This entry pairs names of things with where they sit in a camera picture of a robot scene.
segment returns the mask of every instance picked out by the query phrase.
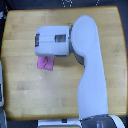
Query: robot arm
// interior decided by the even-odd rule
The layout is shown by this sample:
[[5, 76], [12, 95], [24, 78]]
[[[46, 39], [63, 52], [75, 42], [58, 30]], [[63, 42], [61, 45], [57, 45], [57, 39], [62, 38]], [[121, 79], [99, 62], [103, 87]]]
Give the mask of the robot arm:
[[119, 118], [117, 121], [117, 118], [114, 120], [114, 117], [108, 116], [98, 29], [91, 17], [81, 16], [71, 29], [68, 26], [43, 26], [37, 29], [35, 38], [37, 56], [69, 56], [70, 52], [74, 52], [76, 59], [85, 66], [77, 93], [82, 127], [123, 128], [124, 125]]

